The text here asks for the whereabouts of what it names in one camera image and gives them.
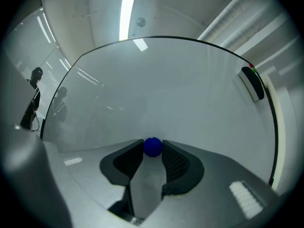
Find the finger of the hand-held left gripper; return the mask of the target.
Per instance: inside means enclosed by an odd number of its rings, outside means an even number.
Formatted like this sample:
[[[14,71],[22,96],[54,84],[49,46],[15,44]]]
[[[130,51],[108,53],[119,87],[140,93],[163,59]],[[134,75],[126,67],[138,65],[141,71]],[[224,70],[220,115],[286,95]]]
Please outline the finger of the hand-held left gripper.
[[[67,168],[93,200],[116,215],[134,216],[131,180],[143,161],[142,139],[60,155],[81,159]]]
[[[278,195],[235,160],[163,141],[167,182],[144,228],[258,228],[275,213]]]

